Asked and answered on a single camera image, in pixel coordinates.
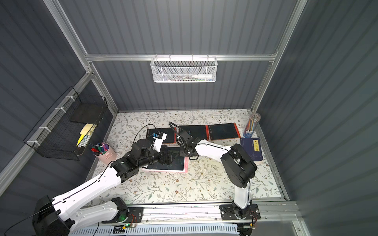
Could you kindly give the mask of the pink white writing tablet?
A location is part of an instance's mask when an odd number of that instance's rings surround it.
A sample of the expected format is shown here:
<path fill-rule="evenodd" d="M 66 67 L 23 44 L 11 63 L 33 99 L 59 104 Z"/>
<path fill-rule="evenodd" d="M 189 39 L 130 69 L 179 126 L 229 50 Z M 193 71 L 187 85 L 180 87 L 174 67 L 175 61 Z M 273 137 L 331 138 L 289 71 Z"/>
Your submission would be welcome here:
<path fill-rule="evenodd" d="M 149 164 L 142 168 L 143 171 L 150 171 L 150 172 L 172 172 L 172 173 L 184 173 L 184 163 L 185 158 L 180 156 L 180 148 L 179 147 L 167 147 L 167 150 L 172 150 L 177 152 L 177 157 L 173 161 L 171 165 L 160 164 L 158 162 L 154 164 Z"/>

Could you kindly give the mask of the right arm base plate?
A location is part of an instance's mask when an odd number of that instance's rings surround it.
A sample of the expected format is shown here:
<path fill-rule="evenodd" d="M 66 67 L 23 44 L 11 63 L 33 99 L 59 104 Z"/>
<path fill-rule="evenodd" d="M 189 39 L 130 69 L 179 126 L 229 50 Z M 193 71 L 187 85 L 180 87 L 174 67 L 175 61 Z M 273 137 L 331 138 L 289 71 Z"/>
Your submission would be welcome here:
<path fill-rule="evenodd" d="M 240 209 L 235 204 L 220 205 L 219 210 L 222 220 L 252 220 L 261 219 L 257 204 L 249 204 L 245 209 Z"/>

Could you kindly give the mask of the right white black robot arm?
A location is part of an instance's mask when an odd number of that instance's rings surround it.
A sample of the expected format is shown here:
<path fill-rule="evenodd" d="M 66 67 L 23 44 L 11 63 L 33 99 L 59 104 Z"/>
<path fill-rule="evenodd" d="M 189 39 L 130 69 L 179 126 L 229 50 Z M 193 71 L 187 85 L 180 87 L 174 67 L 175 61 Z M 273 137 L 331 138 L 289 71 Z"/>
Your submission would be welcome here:
<path fill-rule="evenodd" d="M 186 131 L 177 135 L 177 143 L 181 156 L 205 156 L 223 165 L 228 179 L 235 187 L 233 213 L 239 219 L 246 218 L 251 211 L 250 180 L 255 177 L 258 168 L 243 147 L 240 144 L 222 146 L 206 139 L 200 140 Z"/>

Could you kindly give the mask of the pink stylus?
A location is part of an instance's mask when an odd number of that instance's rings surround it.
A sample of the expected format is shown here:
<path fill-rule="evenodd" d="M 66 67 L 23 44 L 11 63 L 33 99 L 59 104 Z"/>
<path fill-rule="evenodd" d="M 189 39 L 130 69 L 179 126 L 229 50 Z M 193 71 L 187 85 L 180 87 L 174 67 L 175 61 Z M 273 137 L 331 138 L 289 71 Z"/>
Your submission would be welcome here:
<path fill-rule="evenodd" d="M 188 158 L 188 157 L 185 157 L 184 173 L 187 173 L 187 172 L 188 172 L 188 168 L 189 168 L 189 158 Z"/>

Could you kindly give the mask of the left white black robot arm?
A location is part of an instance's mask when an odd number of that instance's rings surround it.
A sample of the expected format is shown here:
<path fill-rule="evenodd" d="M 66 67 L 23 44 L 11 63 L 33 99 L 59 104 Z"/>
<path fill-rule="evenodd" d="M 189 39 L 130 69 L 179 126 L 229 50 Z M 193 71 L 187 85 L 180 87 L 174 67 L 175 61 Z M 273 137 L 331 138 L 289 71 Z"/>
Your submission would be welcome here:
<path fill-rule="evenodd" d="M 67 236 L 76 230 L 100 222 L 134 223 L 125 202 L 117 197 L 94 207 L 84 207 L 103 192 L 121 185 L 137 175 L 142 167 L 159 162 L 170 165 L 177 154 L 167 145 L 156 147 L 158 142 L 141 139 L 131 151 L 110 162 L 105 170 L 84 184 L 54 198 L 38 200 L 32 217 L 32 226 L 38 236 Z"/>

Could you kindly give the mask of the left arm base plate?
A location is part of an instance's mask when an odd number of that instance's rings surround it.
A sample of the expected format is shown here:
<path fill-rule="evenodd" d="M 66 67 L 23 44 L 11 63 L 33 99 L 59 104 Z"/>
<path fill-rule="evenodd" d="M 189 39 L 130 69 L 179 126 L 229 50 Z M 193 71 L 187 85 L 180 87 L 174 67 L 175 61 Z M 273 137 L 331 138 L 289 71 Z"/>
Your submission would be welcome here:
<path fill-rule="evenodd" d="M 128 209 L 121 209 L 116 214 L 116 216 L 108 221 L 102 221 L 102 224 L 112 224 L 112 223 L 119 223 L 119 224 L 132 224 L 132 223 L 140 223 L 142 221 L 143 216 L 143 207 L 129 207 Z"/>

